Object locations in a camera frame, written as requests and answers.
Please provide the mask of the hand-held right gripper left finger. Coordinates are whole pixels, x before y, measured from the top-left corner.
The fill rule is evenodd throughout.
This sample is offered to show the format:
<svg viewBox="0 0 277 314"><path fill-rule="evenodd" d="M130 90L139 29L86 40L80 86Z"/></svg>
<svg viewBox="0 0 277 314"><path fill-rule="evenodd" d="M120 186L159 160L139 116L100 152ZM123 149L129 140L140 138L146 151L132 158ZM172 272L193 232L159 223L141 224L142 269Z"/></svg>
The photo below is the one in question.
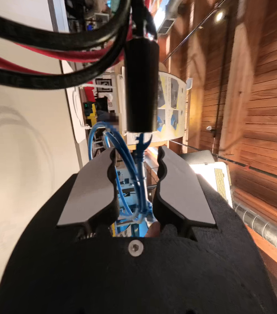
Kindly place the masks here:
<svg viewBox="0 0 277 314"><path fill-rule="evenodd" d="M110 227L119 217L116 150L108 148L79 172L57 226Z"/></svg>

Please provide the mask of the instruction sheet on stand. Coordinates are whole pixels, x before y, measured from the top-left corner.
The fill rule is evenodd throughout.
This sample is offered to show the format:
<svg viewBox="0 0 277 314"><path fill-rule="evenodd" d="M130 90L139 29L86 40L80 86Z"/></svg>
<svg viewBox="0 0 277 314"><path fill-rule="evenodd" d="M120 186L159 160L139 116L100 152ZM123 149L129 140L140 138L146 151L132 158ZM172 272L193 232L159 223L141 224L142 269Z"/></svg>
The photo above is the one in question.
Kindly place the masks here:
<svg viewBox="0 0 277 314"><path fill-rule="evenodd" d="M119 132L124 137L126 144L130 147L136 145L136 137L139 133L128 132L126 126L125 67L123 62L121 65L120 73L110 71L108 74L94 79L87 86L66 90L68 94L71 94L68 96L69 107L73 119L74 135L78 143L86 138L83 129L92 127L86 124L86 120L91 120L91 125L98 122L95 105L91 106L92 112L89 116L84 114L82 101L87 100L87 91L93 98L95 94L107 96L108 111L114 111L118 116ZM178 77L159 71L156 131L152 133L152 143L173 140L184 135L186 87L187 84Z"/></svg>

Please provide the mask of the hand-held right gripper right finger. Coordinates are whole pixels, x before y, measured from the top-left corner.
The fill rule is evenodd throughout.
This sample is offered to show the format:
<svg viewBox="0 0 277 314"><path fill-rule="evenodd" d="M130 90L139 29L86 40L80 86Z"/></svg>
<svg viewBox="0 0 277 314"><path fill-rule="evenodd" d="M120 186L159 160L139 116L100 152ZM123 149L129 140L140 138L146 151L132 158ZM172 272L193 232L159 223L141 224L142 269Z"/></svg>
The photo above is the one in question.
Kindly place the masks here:
<svg viewBox="0 0 277 314"><path fill-rule="evenodd" d="M197 174L166 146L158 148L158 183L153 215L162 227L215 227L216 222Z"/></svg>

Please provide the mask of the silver air duct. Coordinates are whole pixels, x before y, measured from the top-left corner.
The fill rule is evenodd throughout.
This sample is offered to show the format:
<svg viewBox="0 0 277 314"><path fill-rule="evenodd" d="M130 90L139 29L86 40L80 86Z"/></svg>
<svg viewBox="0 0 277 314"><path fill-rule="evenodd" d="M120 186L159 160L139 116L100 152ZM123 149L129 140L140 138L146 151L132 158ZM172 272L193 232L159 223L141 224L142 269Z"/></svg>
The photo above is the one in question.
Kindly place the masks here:
<svg viewBox="0 0 277 314"><path fill-rule="evenodd" d="M240 202L233 201L233 209L246 226L277 249L277 225L267 221Z"/></svg>

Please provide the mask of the black ethernet adapter hub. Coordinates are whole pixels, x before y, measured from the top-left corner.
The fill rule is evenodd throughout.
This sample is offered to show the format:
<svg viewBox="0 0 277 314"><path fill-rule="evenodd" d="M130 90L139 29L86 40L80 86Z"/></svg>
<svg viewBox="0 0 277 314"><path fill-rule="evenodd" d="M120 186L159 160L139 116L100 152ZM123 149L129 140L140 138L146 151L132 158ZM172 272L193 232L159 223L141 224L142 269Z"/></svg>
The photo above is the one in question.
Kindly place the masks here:
<svg viewBox="0 0 277 314"><path fill-rule="evenodd" d="M159 45L146 37L126 42L126 130L156 131L159 76Z"/></svg>

